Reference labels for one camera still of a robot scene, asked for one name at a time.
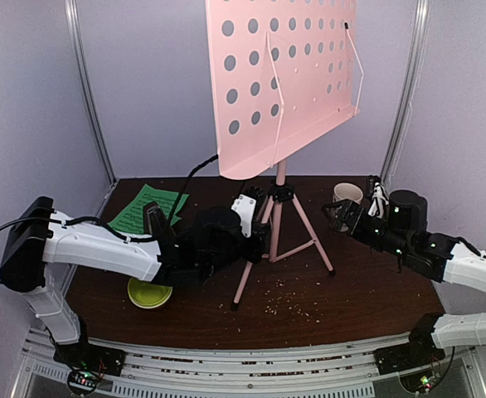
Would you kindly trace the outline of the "brown wooden metronome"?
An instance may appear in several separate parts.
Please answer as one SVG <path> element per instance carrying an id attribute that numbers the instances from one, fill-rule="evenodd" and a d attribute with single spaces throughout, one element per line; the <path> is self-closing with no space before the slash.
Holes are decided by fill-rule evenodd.
<path id="1" fill-rule="evenodd" d="M 143 231 L 156 240 L 168 240 L 167 217 L 156 201 L 151 201 L 143 207 Z"/>

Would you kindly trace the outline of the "pink music stand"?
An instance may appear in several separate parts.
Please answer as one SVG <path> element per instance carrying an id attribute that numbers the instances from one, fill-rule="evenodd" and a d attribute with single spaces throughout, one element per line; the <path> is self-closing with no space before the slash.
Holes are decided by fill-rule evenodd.
<path id="1" fill-rule="evenodd" d="M 291 155 L 357 116 L 364 72 L 355 45 L 354 1 L 209 1 L 211 90 L 221 176 L 276 176 L 261 220 L 275 263 L 282 208 L 299 215 L 309 245 L 323 250 L 294 190 Z"/>

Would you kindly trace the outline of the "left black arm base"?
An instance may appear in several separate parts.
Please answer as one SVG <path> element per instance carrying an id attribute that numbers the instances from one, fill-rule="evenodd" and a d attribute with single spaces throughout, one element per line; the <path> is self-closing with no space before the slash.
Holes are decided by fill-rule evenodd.
<path id="1" fill-rule="evenodd" d="M 120 376 L 125 352 L 116 348 L 103 347 L 89 342 L 85 321 L 80 320 L 80 338 L 77 342 L 60 344 L 52 334 L 50 339 L 55 348 L 54 360 L 67 365 L 71 370 L 82 371 L 92 376 Z"/>

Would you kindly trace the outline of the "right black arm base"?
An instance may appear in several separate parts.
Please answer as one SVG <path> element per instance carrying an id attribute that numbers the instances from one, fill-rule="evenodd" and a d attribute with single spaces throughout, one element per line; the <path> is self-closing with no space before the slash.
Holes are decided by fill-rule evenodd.
<path id="1" fill-rule="evenodd" d="M 378 348 L 374 357 L 379 374 L 407 371 L 445 359 L 445 350 L 437 348 L 431 336 L 441 316 L 441 313 L 423 315 L 411 330 L 408 342 Z"/>

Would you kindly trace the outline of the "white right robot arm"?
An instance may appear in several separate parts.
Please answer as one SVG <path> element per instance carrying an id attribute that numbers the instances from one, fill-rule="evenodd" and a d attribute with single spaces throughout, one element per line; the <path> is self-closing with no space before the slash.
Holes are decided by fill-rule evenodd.
<path id="1" fill-rule="evenodd" d="M 428 231 L 428 201 L 419 194 L 392 192 L 384 216 L 350 199 L 325 203 L 321 211 L 334 230 L 394 256 L 399 269 L 486 296 L 486 251 L 462 236 Z M 411 330 L 402 356 L 408 365 L 419 366 L 435 349 L 460 346 L 486 346 L 486 309 L 427 313 Z"/>

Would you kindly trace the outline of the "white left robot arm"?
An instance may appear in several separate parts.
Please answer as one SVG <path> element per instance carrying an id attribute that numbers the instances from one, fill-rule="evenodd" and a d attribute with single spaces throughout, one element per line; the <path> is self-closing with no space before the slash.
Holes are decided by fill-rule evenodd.
<path id="1" fill-rule="evenodd" d="M 192 226 L 176 234 L 152 201 L 143 207 L 143 234 L 135 235 L 98 217 L 71 218 L 56 211 L 50 197 L 38 197 L 22 216 L 0 226 L 8 232 L 0 284 L 24 295 L 65 355 L 88 368 L 97 351 L 85 340 L 80 317 L 56 291 L 48 264 L 111 271 L 161 286 L 199 286 L 237 260 L 261 261 L 270 225 L 258 222 L 256 212 L 256 200 L 241 195 L 231 206 L 199 211 Z"/>

